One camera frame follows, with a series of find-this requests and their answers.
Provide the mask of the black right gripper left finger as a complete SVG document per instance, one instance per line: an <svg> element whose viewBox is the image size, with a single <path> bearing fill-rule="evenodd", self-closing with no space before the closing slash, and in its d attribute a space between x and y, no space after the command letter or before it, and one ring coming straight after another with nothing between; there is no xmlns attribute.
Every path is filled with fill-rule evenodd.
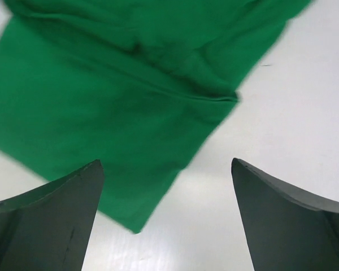
<svg viewBox="0 0 339 271"><path fill-rule="evenodd" d="M81 270L104 180L95 160L0 201L0 270Z"/></svg>

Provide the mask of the green t shirt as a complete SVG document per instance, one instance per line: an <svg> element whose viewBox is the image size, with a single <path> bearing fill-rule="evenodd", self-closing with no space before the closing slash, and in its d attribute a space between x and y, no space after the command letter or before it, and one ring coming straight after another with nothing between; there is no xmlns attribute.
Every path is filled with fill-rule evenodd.
<svg viewBox="0 0 339 271"><path fill-rule="evenodd" d="M51 181L99 159L139 233L308 1L5 1L0 151Z"/></svg>

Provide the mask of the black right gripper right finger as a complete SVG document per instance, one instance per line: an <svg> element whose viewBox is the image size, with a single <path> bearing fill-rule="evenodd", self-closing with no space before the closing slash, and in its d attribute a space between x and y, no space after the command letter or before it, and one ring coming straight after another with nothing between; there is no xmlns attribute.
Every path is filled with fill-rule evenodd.
<svg viewBox="0 0 339 271"><path fill-rule="evenodd" d="M231 174L254 270L339 270L339 202L241 159Z"/></svg>

